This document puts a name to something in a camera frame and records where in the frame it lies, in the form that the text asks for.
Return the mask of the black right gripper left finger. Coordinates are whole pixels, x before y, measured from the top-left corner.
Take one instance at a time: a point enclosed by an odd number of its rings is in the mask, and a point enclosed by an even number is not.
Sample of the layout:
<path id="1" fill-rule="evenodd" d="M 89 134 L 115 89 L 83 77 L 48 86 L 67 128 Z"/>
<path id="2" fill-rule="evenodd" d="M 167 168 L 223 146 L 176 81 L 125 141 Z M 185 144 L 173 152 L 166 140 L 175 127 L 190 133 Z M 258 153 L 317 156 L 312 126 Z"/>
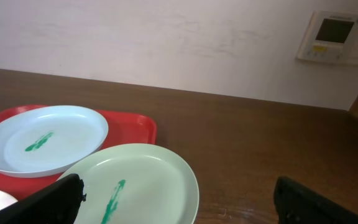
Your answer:
<path id="1" fill-rule="evenodd" d="M 84 182 L 70 174 L 0 210 L 0 224 L 73 224 L 82 202 Z"/>

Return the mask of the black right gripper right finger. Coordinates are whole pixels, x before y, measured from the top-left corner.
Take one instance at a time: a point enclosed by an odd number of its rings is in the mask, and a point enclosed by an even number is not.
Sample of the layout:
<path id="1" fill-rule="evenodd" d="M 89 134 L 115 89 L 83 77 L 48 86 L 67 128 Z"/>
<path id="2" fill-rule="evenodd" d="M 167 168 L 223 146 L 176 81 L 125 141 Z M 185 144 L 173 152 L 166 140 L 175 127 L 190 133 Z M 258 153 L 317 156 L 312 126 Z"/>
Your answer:
<path id="1" fill-rule="evenodd" d="M 273 201 L 279 224 L 358 224 L 358 214 L 286 176 L 277 179 Z"/>

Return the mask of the light green plate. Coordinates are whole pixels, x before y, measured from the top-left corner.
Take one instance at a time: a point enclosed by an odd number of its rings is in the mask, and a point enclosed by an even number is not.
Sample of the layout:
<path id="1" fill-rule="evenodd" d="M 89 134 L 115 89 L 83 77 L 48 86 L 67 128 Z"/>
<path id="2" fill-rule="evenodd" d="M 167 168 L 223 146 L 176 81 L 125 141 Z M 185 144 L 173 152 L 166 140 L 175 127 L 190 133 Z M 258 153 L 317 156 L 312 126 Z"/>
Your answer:
<path id="1" fill-rule="evenodd" d="M 79 175 L 86 200 L 76 223 L 193 224 L 200 193 L 178 154 L 153 144 L 122 144 L 80 160 L 62 174 Z"/>

